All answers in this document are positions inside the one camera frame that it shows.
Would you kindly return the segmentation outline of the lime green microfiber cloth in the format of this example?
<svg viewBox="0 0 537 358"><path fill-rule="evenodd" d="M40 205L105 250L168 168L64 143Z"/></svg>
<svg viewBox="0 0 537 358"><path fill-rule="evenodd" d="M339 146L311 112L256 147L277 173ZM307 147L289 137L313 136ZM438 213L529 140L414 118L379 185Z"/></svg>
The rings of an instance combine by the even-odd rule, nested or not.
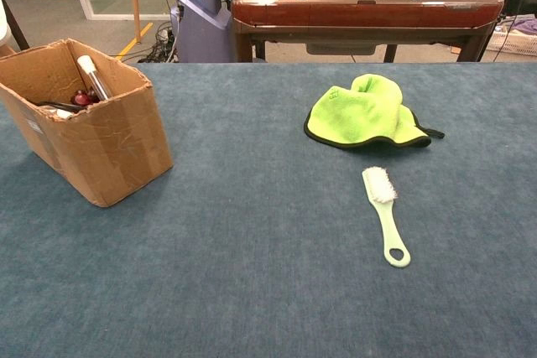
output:
<svg viewBox="0 0 537 358"><path fill-rule="evenodd" d="M382 75L356 77L349 89L331 86L310 109L305 134L341 149L386 143L396 148L426 148L445 134L420 125L403 103L399 85Z"/></svg>

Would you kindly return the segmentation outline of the light green scrub brush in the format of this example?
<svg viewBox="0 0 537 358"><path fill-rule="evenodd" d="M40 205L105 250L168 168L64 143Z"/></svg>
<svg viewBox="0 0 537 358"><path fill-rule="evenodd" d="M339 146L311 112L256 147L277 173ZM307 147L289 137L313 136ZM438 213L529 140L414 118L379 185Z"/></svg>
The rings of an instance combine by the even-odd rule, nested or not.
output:
<svg viewBox="0 0 537 358"><path fill-rule="evenodd" d="M404 268L411 255L402 241L394 221L393 207L398 195L386 169L372 166L362 171L362 179L370 204L377 211L383 233L383 255L393 267Z"/></svg>

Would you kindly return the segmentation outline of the brown cardboard box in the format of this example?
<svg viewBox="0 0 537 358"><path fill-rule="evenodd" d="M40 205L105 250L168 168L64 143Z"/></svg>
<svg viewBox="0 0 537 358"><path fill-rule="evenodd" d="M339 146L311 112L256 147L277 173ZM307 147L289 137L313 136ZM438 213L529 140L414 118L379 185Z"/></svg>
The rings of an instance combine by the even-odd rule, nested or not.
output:
<svg viewBox="0 0 537 358"><path fill-rule="evenodd" d="M40 107L91 88L77 60L91 57L111 97L67 118ZM0 57L0 101L29 148L88 201L116 204L174 162L152 82L74 39Z"/></svg>

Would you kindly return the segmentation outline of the bluish mobile robot base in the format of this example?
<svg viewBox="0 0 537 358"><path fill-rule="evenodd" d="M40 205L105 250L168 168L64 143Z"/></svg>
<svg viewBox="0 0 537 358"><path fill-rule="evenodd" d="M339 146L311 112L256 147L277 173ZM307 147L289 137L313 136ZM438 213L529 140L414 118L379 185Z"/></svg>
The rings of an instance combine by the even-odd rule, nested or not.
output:
<svg viewBox="0 0 537 358"><path fill-rule="evenodd" d="M181 63L236 60L232 15L222 0L178 0L178 58Z"/></svg>

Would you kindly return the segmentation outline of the purple cloth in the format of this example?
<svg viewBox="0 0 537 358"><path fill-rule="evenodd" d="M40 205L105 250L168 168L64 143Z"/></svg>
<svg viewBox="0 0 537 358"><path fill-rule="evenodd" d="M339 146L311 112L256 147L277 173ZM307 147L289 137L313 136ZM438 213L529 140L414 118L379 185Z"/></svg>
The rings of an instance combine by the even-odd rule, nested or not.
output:
<svg viewBox="0 0 537 358"><path fill-rule="evenodd" d="M537 35L537 18L517 20L514 22L512 29L527 35Z"/></svg>

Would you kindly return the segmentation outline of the blue felt table mat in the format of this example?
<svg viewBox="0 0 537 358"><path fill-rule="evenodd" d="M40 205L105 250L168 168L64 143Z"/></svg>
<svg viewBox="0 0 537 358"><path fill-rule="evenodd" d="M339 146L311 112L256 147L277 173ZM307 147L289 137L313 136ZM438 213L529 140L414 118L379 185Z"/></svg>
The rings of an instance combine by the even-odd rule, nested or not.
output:
<svg viewBox="0 0 537 358"><path fill-rule="evenodd" d="M537 63L142 70L175 165L108 209L0 106L0 358L537 358ZM309 139L313 103L363 73L445 137Z"/></svg>

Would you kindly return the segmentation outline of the brown mahjong table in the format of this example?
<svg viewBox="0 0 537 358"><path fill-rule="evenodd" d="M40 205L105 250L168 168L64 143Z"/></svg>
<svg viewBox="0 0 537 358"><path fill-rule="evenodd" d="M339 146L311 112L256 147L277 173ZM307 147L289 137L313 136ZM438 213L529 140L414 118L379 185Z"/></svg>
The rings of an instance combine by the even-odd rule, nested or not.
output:
<svg viewBox="0 0 537 358"><path fill-rule="evenodd" d="M458 59L481 59L504 0L232 0L237 58L249 62L255 41L330 47L350 54L385 44L460 48Z"/></svg>

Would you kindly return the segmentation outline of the glass tube with white cap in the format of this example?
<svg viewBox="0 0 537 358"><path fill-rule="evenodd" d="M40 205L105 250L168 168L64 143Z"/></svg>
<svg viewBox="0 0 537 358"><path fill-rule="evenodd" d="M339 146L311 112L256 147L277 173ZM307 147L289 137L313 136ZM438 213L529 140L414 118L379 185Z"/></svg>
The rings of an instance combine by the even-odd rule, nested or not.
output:
<svg viewBox="0 0 537 358"><path fill-rule="evenodd" d="M85 54L77 59L77 63L82 68L82 70L89 76L97 97L101 101L110 99L112 97L111 92L107 89L107 86L105 85L103 79L100 78L96 65L94 64L92 58L89 55Z"/></svg>

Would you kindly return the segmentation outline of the dark red grape bunch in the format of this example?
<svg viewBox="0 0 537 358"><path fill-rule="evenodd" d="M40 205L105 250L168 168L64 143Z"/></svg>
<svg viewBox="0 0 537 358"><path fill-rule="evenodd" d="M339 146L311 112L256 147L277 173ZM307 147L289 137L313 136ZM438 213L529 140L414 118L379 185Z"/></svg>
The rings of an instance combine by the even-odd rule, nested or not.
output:
<svg viewBox="0 0 537 358"><path fill-rule="evenodd" d="M70 99L73 105L80 107L87 107L99 101L100 98L92 87L89 90L78 90Z"/></svg>

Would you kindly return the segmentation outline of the bagged bread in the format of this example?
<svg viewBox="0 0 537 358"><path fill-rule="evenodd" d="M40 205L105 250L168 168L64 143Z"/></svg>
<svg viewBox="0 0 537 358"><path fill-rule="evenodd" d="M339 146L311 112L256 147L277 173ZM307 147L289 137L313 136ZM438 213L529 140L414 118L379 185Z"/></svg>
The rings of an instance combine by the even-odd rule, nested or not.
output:
<svg viewBox="0 0 537 358"><path fill-rule="evenodd" d="M42 106L40 108L40 110L43 113L46 113L46 114L51 115L53 117L58 117L60 119L67 119L67 118L72 117L74 115L73 112L70 112L70 111L67 111L67 110L64 110L64 109L60 109L60 108L56 108L56 107L53 107L53 106Z"/></svg>

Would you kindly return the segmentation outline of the white plastic basket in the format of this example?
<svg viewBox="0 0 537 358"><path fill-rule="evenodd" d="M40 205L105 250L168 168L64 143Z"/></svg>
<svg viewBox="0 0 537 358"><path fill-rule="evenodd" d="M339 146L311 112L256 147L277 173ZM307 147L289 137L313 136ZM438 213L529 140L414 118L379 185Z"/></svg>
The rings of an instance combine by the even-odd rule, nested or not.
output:
<svg viewBox="0 0 537 358"><path fill-rule="evenodd" d="M508 31L507 25L500 25L494 29L487 50L537 57L537 34Z"/></svg>

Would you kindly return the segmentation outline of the black slanted pole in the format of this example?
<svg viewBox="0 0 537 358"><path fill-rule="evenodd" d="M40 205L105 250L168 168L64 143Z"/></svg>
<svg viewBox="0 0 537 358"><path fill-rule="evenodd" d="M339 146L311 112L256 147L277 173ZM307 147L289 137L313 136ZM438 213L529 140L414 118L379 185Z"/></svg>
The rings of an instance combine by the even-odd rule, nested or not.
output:
<svg viewBox="0 0 537 358"><path fill-rule="evenodd" d="M20 50L28 49L29 48L28 41L25 38L22 29L19 27L16 18L13 16L13 13L10 7L8 6L5 0L2 0L2 2L3 2L4 11L6 13L8 27L11 29L11 34L14 37L19 49Z"/></svg>

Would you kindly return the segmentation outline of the white chair with wooden legs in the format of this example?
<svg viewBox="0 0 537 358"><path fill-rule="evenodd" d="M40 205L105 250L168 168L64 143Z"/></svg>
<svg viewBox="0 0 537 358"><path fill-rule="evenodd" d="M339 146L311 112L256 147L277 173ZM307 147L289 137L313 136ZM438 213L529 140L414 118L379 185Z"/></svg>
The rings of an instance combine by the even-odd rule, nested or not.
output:
<svg viewBox="0 0 537 358"><path fill-rule="evenodd" d="M11 39L12 33L8 25L3 0L0 0L0 58L15 54L14 49L10 46Z"/></svg>

